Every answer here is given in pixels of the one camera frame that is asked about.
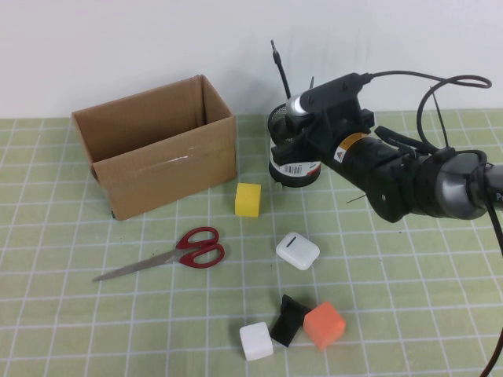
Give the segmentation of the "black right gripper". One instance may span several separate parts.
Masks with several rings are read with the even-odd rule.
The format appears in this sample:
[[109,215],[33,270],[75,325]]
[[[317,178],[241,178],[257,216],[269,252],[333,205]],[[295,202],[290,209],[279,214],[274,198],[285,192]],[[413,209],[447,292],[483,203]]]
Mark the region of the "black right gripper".
[[[307,127],[307,143],[271,148],[275,163],[322,162],[361,189],[375,212],[395,223],[409,213],[401,183],[402,155],[370,135],[374,113],[357,99],[338,104],[306,103],[314,118]],[[291,142],[301,132],[304,117],[287,112],[271,114],[273,142]]]

